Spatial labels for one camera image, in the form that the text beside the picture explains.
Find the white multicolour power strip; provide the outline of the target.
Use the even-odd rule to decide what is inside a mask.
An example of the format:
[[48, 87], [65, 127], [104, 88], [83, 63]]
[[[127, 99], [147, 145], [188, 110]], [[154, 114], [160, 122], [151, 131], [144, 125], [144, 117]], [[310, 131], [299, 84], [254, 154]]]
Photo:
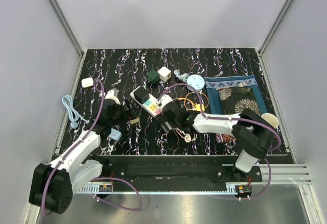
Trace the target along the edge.
[[138, 101], [136, 101], [135, 97], [134, 97], [134, 91], [136, 90], [134, 89], [131, 93], [130, 93], [130, 97], [137, 103], [139, 104], [144, 110], [146, 110], [152, 117], [155, 118], [155, 120], [160, 124], [160, 126], [163, 128], [163, 130], [168, 133], [172, 127], [169, 125], [169, 123], [166, 121], [163, 112], [162, 112], [162, 108], [159, 107], [156, 104], [157, 98], [155, 98], [152, 94], [149, 93], [150, 98], [144, 103], [144, 104], [140, 104]]

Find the yellow USB charger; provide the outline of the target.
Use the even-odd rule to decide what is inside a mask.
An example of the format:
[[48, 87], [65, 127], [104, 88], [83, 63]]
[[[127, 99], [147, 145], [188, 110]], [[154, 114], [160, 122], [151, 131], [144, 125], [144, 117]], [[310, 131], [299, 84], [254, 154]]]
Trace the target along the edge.
[[197, 112], [201, 112], [205, 110], [205, 105], [204, 104], [194, 104], [192, 111], [197, 111]]

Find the beige travel adapter cube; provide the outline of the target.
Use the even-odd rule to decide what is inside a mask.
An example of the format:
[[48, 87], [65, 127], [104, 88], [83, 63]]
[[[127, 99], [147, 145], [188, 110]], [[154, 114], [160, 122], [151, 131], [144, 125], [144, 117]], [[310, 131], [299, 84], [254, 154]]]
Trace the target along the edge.
[[136, 124], [136, 123], [139, 123], [139, 117], [130, 120], [129, 123], [130, 123], [131, 125], [134, 125], [134, 124]]

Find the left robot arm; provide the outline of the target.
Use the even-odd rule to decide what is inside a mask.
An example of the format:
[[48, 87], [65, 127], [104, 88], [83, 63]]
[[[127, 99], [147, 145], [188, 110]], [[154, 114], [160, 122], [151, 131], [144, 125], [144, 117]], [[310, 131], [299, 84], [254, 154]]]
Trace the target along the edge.
[[70, 205], [74, 194], [94, 178], [105, 181], [110, 168], [91, 153], [108, 139], [113, 127], [132, 117], [132, 105], [106, 98], [100, 115], [86, 126], [78, 139], [49, 164], [40, 163], [33, 172], [29, 203], [57, 214]]

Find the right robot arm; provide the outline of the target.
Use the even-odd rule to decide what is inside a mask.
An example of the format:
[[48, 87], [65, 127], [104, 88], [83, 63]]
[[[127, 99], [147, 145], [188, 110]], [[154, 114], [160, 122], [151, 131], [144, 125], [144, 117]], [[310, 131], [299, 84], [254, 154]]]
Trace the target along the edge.
[[250, 170], [258, 160], [266, 157], [273, 139], [278, 136], [270, 123], [250, 109], [242, 113], [217, 115], [188, 112], [176, 102], [168, 102], [163, 105], [162, 115], [169, 126], [187, 134], [223, 134], [241, 143], [242, 150], [232, 168], [233, 178], [240, 182], [250, 176]]

